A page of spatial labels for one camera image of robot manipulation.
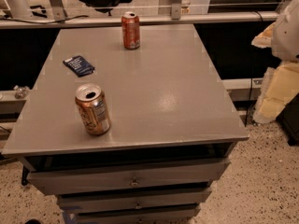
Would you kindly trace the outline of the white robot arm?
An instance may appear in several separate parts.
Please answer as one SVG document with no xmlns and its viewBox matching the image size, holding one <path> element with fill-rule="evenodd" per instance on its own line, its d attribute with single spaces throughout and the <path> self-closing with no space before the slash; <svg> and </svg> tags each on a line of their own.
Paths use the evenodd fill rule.
<svg viewBox="0 0 299 224">
<path fill-rule="evenodd" d="M 253 120 L 265 124 L 275 120 L 299 93 L 299 0 L 291 0 L 251 44 L 270 48 L 272 55 L 281 60 L 277 68 L 266 70 L 255 105 Z"/>
</svg>

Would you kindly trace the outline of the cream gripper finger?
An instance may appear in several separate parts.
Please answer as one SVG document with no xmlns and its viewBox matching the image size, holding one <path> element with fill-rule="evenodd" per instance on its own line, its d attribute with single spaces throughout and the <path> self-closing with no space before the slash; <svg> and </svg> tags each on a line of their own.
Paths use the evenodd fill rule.
<svg viewBox="0 0 299 224">
<path fill-rule="evenodd" d="M 253 113 L 253 120 L 265 124 L 274 121 L 285 106 L 299 93 L 299 63 L 281 62 L 268 67 Z"/>
<path fill-rule="evenodd" d="M 253 38 L 251 45 L 260 49 L 271 48 L 274 28 L 275 23 L 273 22 Z"/>
</svg>

